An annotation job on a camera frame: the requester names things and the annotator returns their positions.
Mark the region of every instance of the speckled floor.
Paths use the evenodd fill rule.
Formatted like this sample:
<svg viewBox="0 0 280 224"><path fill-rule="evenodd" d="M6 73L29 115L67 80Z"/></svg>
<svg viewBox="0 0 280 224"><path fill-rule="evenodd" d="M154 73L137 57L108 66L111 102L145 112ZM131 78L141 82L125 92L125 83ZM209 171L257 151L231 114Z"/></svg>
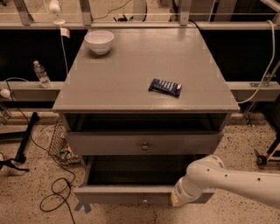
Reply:
<svg viewBox="0 0 280 224"><path fill-rule="evenodd" d="M32 131L36 143L46 147L52 137L52 126L57 116L42 115ZM225 136L215 154L222 158L228 169L252 172L280 173L279 163L268 163L263 168L256 165L254 149L266 155L267 149L275 140L275 131L262 114L253 115L253 127L248 127L241 114L231 116L224 129ZM25 120L14 115L7 125L1 126L1 132L25 130ZM0 141L0 151L5 158L14 158L19 142ZM72 223L67 205L46 213L39 208L44 197L51 194L55 179L71 180L73 175L63 171L55 164L47 153L29 141L26 148L27 161L18 164L29 168L30 172L16 171L4 167L0 171L0 223ZM82 183L84 171L81 165L67 167L76 174L74 186ZM67 200L76 223L280 223L280 210L262 205L251 199L216 190L214 196L206 204L187 204L179 208L166 205L90 205L92 211L74 211L78 200L73 193ZM44 203L45 209L58 205L56 199Z"/></svg>

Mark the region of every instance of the gray tabletop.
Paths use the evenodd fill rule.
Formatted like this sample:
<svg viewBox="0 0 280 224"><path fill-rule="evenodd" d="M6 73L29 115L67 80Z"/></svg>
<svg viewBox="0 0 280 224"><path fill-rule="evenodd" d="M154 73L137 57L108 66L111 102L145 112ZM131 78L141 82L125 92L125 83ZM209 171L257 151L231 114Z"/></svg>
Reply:
<svg viewBox="0 0 280 224"><path fill-rule="evenodd" d="M196 28L107 30L112 49L98 56L82 44L55 111L238 111ZM182 84L180 97L149 92L154 78Z"/></svg>

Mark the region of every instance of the caster wheel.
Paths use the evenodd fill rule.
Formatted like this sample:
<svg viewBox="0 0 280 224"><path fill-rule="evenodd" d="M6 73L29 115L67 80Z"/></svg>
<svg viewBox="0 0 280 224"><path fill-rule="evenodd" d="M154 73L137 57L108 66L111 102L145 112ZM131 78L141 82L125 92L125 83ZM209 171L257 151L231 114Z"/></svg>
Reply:
<svg viewBox="0 0 280 224"><path fill-rule="evenodd" d="M266 165L268 163L268 160L265 156L258 156L256 160L258 165Z"/></svg>

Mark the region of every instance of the open drawer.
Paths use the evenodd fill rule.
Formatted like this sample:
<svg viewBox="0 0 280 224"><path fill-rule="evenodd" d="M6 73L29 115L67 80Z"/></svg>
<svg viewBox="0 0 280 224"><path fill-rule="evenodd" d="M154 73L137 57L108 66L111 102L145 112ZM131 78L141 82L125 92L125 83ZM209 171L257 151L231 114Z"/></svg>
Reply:
<svg viewBox="0 0 280 224"><path fill-rule="evenodd" d="M74 193L82 203L171 204L176 182L198 156L102 156L89 157L83 185ZM207 190L195 201L206 203Z"/></svg>
<svg viewBox="0 0 280 224"><path fill-rule="evenodd" d="M213 154L223 134L67 132L65 136L78 155L192 155Z"/></svg>

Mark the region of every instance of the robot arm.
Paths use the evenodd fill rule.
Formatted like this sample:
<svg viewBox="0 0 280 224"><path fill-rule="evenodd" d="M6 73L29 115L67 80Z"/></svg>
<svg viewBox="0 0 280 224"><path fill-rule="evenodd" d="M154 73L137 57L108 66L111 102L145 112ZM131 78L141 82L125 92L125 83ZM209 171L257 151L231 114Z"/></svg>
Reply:
<svg viewBox="0 0 280 224"><path fill-rule="evenodd" d="M207 188L227 190L280 209L279 174L230 171L213 155L189 164L171 193L171 202L178 207L195 201Z"/></svg>

